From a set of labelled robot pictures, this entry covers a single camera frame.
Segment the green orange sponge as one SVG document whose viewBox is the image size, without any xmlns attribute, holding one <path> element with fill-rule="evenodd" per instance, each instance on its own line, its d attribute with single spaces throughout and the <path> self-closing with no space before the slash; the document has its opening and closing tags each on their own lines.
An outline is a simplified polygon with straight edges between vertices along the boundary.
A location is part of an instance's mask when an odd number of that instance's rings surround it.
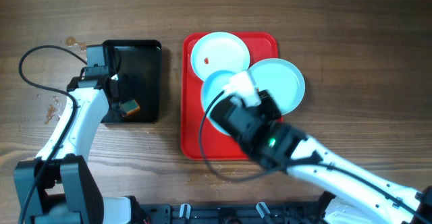
<svg viewBox="0 0 432 224">
<path fill-rule="evenodd" d="M 141 110 L 140 105 L 135 99 L 120 103 L 119 109 L 123 117 L 129 117 Z"/>
</svg>

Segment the white plate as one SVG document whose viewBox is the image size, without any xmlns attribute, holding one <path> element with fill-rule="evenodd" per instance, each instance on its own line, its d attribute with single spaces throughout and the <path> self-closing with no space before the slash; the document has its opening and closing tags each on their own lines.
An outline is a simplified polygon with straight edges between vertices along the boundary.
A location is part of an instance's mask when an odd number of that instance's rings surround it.
<svg viewBox="0 0 432 224">
<path fill-rule="evenodd" d="M 209 105 L 213 101 L 217 95 L 223 91 L 223 87 L 228 84 L 230 78 L 234 76 L 234 72 L 229 72 L 226 70 L 219 70 L 212 73 L 202 84 L 201 92 L 200 92 L 200 101 L 202 105 L 203 111 L 206 111 L 209 108 Z M 228 136 L 228 133 L 221 128 L 215 121 L 210 118 L 211 111 L 214 106 L 222 99 L 224 99 L 227 95 L 224 94 L 220 96 L 215 103 L 212 105 L 211 109 L 207 113 L 206 118 L 210 121 L 211 125 L 222 134 Z"/>
<path fill-rule="evenodd" d="M 300 70 L 279 58 L 261 60 L 248 69 L 256 87 L 266 90 L 282 115 L 292 112 L 303 100 L 306 84 Z"/>
<path fill-rule="evenodd" d="M 245 42 L 229 32 L 212 32 L 200 38 L 190 54 L 192 71 L 202 81 L 218 71 L 239 73 L 249 68 Z"/>
</svg>

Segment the white plate top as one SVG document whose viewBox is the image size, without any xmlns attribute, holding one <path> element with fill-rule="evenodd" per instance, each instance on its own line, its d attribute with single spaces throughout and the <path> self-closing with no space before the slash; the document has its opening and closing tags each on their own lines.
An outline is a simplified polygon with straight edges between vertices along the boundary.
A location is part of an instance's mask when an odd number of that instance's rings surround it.
<svg viewBox="0 0 432 224">
<path fill-rule="evenodd" d="M 249 68 L 245 42 L 229 32 L 212 32 L 200 38 L 190 54 L 192 71 L 202 81 L 218 71 L 239 73 Z"/>
</svg>

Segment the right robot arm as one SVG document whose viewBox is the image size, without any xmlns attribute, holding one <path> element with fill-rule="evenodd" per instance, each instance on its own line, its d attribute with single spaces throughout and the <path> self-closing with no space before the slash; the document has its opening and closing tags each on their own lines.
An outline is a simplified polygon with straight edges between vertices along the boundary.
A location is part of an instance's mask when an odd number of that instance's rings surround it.
<svg viewBox="0 0 432 224">
<path fill-rule="evenodd" d="M 258 92 L 253 106 L 238 94 L 220 92 L 205 110 L 263 172 L 280 171 L 309 181 L 358 210 L 353 220 L 372 223 L 430 223 L 431 188 L 387 181 L 331 152 L 316 138 L 278 121 L 281 112 L 267 91 Z"/>
</svg>

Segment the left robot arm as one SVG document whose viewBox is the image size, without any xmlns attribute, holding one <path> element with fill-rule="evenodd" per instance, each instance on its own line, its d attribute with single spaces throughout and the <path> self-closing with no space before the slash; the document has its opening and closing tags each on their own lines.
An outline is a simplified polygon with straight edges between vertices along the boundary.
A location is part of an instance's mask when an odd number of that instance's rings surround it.
<svg viewBox="0 0 432 224">
<path fill-rule="evenodd" d="M 104 198 L 88 168 L 99 124 L 122 102 L 117 79 L 121 53 L 112 46 L 86 49 L 80 75 L 62 93 L 66 106 L 54 132 L 32 161 L 20 161 L 14 183 L 19 223 L 145 223 L 133 196 Z"/>
</svg>

